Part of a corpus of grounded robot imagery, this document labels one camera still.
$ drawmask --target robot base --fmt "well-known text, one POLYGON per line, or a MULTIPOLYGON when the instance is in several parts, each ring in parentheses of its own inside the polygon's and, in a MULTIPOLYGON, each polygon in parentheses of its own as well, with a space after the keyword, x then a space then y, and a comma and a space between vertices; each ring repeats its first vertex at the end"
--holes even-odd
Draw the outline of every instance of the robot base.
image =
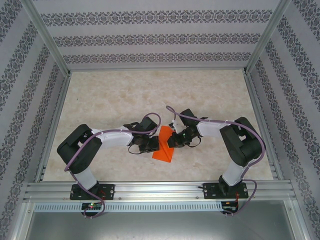
POLYGON ((202 189, 204 199, 247 199, 249 197, 247 185, 244 182, 230 187, 226 195, 220 191, 219 183, 203 183, 202 189))
MULTIPOLYGON (((94 193, 102 200, 113 200, 115 195, 114 184, 99 184, 94 193)), ((83 191, 78 184, 73 184, 70 193, 70 200, 97 200, 95 197, 83 191)))

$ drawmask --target enclosure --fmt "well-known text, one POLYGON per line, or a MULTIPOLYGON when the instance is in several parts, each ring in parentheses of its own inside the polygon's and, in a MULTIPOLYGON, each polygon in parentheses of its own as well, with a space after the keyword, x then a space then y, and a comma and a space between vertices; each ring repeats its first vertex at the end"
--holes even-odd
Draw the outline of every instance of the enclosure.
POLYGON ((2 0, 0 239, 320 239, 318 4, 2 0), (230 162, 221 139, 203 137, 170 163, 100 151, 90 167, 113 200, 84 219, 58 145, 80 124, 156 112, 167 126, 166 105, 252 123, 266 156, 246 175, 257 182, 246 209, 224 216, 226 200, 199 188, 230 162))

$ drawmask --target metal corner post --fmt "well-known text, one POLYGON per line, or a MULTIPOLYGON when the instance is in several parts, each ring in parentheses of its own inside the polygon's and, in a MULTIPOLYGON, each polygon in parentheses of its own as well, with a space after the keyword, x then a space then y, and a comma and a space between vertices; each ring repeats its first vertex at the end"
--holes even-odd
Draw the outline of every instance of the metal corner post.
POLYGON ((283 174, 282 174, 282 171, 281 171, 278 159, 277 159, 275 149, 274 149, 272 141, 271 141, 271 137, 268 133, 267 124, 266 124, 264 115, 262 113, 262 109, 259 104, 257 94, 256 94, 255 89, 253 87, 252 79, 251 79, 250 75, 246 74, 245 72, 243 73, 243 76, 244 76, 246 87, 248 89, 248 93, 249 93, 249 97, 250 97, 250 100, 252 103, 255 118, 258 123, 261 136, 262 136, 264 143, 265 143, 265 148, 266 148, 268 160, 274 164, 274 168, 277 173, 278 179, 283 180, 284 177, 283 177, 283 174))
POLYGON ((52 148, 52 144, 54 142, 54 138, 55 138, 55 134, 58 128, 58 123, 59 123, 59 119, 60 119, 60 115, 65 103, 65 99, 66 99, 66 95, 67 95, 67 91, 68 91, 68 87, 69 87, 69 83, 70 83, 70 79, 71 79, 71 73, 68 74, 68 76, 66 77, 63 86, 62 86, 62 90, 61 90, 61 94, 60 97, 58 99, 58 103, 57 103, 57 108, 55 110, 54 113, 54 117, 52 120, 52 124, 51 127, 49 129, 49 135, 48 135, 48 139, 45 143, 45 147, 43 150, 43 154, 42 154, 42 158, 40 160, 40 165, 38 168, 38 172, 36 173, 36 177, 35 177, 35 181, 39 182, 41 179, 41 174, 42 174, 42 170, 44 168, 44 166, 47 164, 48 159, 49 159, 49 155, 50 155, 50 151, 52 148))
POLYGON ((23 202, 21 204, 15 226, 8 240, 25 240, 27 238, 35 205, 34 202, 23 202))
POLYGON ((298 200, 284 200, 284 207, 296 240, 311 240, 298 200))
POLYGON ((256 62, 258 61, 261 53, 263 52, 265 46, 267 45, 272 33, 276 29, 281 17, 285 13, 287 7, 291 0, 280 0, 278 5, 276 6, 267 26, 265 27, 263 34, 261 35, 256 47, 254 48, 248 63, 246 65, 246 72, 250 73, 254 68, 256 62))
POLYGON ((22 6, 31 18, 34 26, 42 37, 44 43, 52 54, 54 60, 58 64, 64 76, 67 76, 69 73, 69 68, 66 61, 64 60, 62 54, 60 53, 53 37, 51 36, 48 28, 46 27, 45 22, 41 18, 36 6, 32 0, 21 0, 22 6))

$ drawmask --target aluminum frame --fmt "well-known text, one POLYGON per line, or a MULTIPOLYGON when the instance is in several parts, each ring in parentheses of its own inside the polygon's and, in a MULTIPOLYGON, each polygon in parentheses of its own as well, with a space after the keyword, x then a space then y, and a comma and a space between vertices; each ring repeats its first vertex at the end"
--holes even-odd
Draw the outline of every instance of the aluminum frame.
MULTIPOLYGON (((123 206, 132 203, 186 203, 208 204, 220 202, 222 199, 204 199, 203 190, 198 188, 203 183, 217 183, 218 181, 179 181, 179 182, 101 182, 115 184, 114 200, 108 203, 122 203, 123 206)), ((309 240, 310 236, 302 217, 301 210, 290 180, 258 180, 257 191, 252 201, 283 201, 292 231, 296 240, 309 240)), ((12 240, 24 240, 27 237, 32 215, 37 203, 83 203, 94 201, 70 200, 71 186, 74 182, 36 182, 29 183, 23 198, 17 223, 13 230, 12 240)), ((252 194, 254 184, 246 182, 249 195, 252 194)))
POLYGON ((267 123, 265 121, 265 118, 264 118, 264 115, 262 112, 262 108, 259 104, 258 96, 255 91, 253 81, 251 79, 251 76, 249 74, 247 74, 245 71, 243 71, 243 76, 244 76, 246 88, 248 89, 248 93, 249 93, 249 97, 250 97, 251 104, 253 107, 253 112, 254 112, 254 115, 256 118, 256 122, 258 123, 258 127, 260 130, 261 136, 262 136, 264 143, 265 143, 265 151, 268 156, 268 161, 270 164, 273 164, 273 166, 275 168, 275 172, 276 172, 276 177, 279 180, 283 180, 284 177, 283 177, 283 174, 282 174, 282 171, 280 168, 279 161, 277 159, 275 149, 273 147, 273 143, 272 143, 269 131, 268 131, 267 123))
POLYGON ((65 103, 65 99, 67 96, 67 92, 68 92, 68 88, 69 88, 69 83, 72 77, 72 73, 69 73, 67 78, 65 79, 63 86, 62 86, 62 92, 60 94, 60 97, 58 99, 58 104, 57 104, 57 108, 55 110, 54 116, 53 116, 53 120, 52 120, 52 124, 51 127, 49 129, 49 137, 48 140, 45 143, 44 146, 44 150, 43 150, 43 154, 40 160, 40 164, 38 167, 38 172, 36 173, 35 176, 35 181, 36 182, 40 182, 41 178, 42 178, 42 174, 43 174, 43 169, 45 167, 45 165, 48 163, 49 160, 49 156, 50 156, 50 152, 51 152, 51 148, 52 148, 52 144, 54 143, 54 139, 55 139, 55 135, 56 135, 56 131, 58 128, 58 123, 59 123, 59 119, 62 113, 62 109, 65 103))
POLYGON ((282 18, 283 14, 285 13, 287 7, 291 3, 291 0, 280 0, 278 5, 276 6, 268 24, 266 25, 258 43, 256 44, 248 63, 245 67, 246 73, 250 73, 258 61, 260 55, 262 54, 265 46, 267 45, 271 35, 273 34, 274 30, 277 28, 277 25, 282 18))
POLYGON ((70 69, 68 68, 68 65, 63 55, 61 54, 58 46, 56 45, 48 28, 46 27, 46 24, 42 19, 41 15, 39 14, 35 4, 33 3, 32 0, 21 0, 21 4, 23 5, 23 8, 25 9, 25 11, 28 13, 29 17, 31 18, 34 26, 36 27, 37 31, 42 37, 44 43, 48 47, 55 62, 58 64, 60 70, 63 73, 63 76, 67 76, 70 72, 70 69))

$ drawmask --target metal rail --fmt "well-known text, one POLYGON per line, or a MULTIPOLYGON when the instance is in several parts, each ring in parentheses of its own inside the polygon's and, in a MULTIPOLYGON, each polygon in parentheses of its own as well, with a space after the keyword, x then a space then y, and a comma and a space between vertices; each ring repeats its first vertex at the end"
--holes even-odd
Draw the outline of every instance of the metal rail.
POLYGON ((268 161, 271 165, 270 170, 272 172, 273 179, 279 179, 283 180, 283 174, 281 171, 281 167, 279 165, 279 161, 277 159, 277 155, 275 152, 275 148, 272 144, 272 140, 268 131, 267 123, 265 121, 262 108, 260 106, 257 93, 255 91, 255 88, 253 86, 253 82, 251 79, 250 74, 246 74, 243 72, 246 88, 248 89, 249 97, 252 103, 253 112, 256 118, 256 122, 258 123, 258 127, 261 133, 261 137, 263 138, 263 141, 265 143, 265 150, 266 155, 268 157, 268 161))
MULTIPOLYGON (((209 202, 204 199, 203 190, 198 188, 203 183, 218 181, 187 182, 101 182, 115 184, 114 200, 106 202, 209 202)), ((290 180, 258 180, 258 187, 252 200, 295 200, 296 195, 290 180)), ((74 202, 69 199, 74 182, 38 182, 29 183, 23 198, 25 203, 60 203, 74 202)), ((254 184, 247 182, 249 195, 254 184)), ((233 199, 215 199, 232 201, 233 199)))
POLYGON ((23 5, 23 9, 28 13, 29 17, 31 18, 32 23, 34 24, 40 36, 42 37, 42 40, 48 47, 55 62, 58 64, 61 72, 64 76, 67 76, 70 71, 68 65, 64 57, 62 56, 59 48, 57 47, 53 37, 51 36, 48 28, 46 27, 46 24, 42 19, 40 13, 38 12, 35 4, 32 0, 21 0, 21 4, 23 5))
POLYGON ((278 5, 276 6, 273 14, 267 23, 258 43, 256 44, 249 60, 246 65, 246 73, 251 73, 252 69, 254 69, 256 62, 258 61, 260 55, 262 54, 265 46, 267 45, 272 33, 277 28, 277 25, 282 18, 283 14, 285 13, 287 7, 291 3, 290 0, 280 0, 278 5))

